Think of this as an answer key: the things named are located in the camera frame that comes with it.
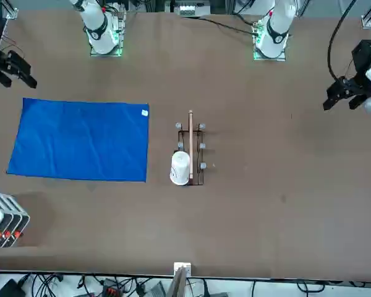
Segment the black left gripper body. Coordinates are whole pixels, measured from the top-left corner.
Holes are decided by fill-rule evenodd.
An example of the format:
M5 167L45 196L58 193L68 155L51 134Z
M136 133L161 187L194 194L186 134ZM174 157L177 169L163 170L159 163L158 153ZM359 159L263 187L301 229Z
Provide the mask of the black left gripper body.
M371 81L366 72L371 67L371 40L361 40L352 50L352 58L356 74L349 80L344 80L343 85L347 96L370 94Z

